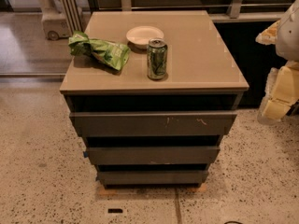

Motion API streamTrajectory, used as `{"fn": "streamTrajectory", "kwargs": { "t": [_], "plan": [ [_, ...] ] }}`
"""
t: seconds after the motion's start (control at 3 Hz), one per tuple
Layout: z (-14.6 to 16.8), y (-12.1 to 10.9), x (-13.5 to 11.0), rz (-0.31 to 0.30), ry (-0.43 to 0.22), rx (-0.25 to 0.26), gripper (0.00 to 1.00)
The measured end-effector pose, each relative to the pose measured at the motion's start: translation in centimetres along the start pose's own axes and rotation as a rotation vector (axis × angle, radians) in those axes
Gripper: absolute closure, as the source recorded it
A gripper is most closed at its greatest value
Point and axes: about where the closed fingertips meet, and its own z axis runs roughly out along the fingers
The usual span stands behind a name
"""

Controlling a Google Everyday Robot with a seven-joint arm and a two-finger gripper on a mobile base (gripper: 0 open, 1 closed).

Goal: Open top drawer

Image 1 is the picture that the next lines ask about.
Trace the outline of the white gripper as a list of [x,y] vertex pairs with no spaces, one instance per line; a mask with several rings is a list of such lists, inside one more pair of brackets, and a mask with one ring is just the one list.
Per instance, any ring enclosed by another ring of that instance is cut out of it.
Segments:
[[[272,23],[256,36],[255,41],[262,45],[275,45],[278,25],[279,21]],[[299,62],[287,61],[278,70],[271,96],[276,101],[267,98],[262,100],[262,116],[274,120],[282,119],[290,110],[290,106],[299,99]]]

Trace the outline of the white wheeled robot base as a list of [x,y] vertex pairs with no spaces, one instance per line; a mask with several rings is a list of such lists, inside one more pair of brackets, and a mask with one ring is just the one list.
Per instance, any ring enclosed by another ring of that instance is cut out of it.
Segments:
[[48,40],[68,38],[83,30],[82,9],[76,0],[38,0],[42,11],[41,24]]

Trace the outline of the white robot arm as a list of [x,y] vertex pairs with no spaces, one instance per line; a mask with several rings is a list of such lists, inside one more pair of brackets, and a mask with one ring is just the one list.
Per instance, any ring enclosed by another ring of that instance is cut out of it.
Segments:
[[274,45],[276,54],[287,61],[279,69],[270,70],[259,107],[258,121],[272,125],[281,121],[299,100],[299,0],[280,20],[259,33],[256,41]]

